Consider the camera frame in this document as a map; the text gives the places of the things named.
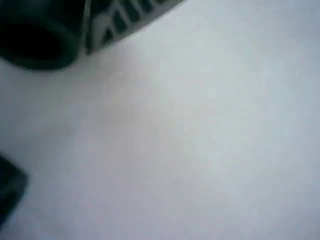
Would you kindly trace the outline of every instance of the white surface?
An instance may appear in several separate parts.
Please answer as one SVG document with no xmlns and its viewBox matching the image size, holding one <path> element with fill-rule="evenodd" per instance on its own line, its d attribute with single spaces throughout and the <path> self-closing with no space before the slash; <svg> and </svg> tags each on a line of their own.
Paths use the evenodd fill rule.
<svg viewBox="0 0 320 240">
<path fill-rule="evenodd" d="M 319 239 L 318 2 L 190 0 L 65 72 L 2 62 L 31 185 L 1 239 Z"/>
</svg>

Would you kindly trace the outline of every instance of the dark green object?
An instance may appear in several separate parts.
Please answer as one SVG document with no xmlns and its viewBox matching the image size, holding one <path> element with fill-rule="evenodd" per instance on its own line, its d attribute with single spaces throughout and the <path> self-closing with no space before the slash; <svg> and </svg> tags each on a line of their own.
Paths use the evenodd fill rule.
<svg viewBox="0 0 320 240">
<path fill-rule="evenodd" d="M 18 206 L 27 182 L 20 169 L 0 156 L 0 229 Z"/>
<path fill-rule="evenodd" d="M 0 0 L 0 56 L 58 70 L 115 43 L 182 0 Z"/>
</svg>

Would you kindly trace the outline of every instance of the black plastic object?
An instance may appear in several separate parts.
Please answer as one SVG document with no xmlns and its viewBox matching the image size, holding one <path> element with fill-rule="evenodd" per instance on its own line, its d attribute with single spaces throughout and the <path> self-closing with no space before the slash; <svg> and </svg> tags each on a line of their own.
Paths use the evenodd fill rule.
<svg viewBox="0 0 320 240">
<path fill-rule="evenodd" d="M 27 187 L 27 176 L 0 156 L 0 229 L 17 207 Z"/>
<path fill-rule="evenodd" d="M 0 0 L 0 55 L 56 70 L 147 25 L 182 0 Z"/>
</svg>

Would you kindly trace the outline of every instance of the white table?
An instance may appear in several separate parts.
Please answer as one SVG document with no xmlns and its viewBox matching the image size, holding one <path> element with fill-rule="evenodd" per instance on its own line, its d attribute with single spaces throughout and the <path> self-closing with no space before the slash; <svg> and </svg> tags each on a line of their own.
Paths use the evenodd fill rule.
<svg viewBox="0 0 320 240">
<path fill-rule="evenodd" d="M 320 3 L 190 0 L 56 73 L 0 63 L 31 183 L 2 240 L 317 240 Z"/>
</svg>

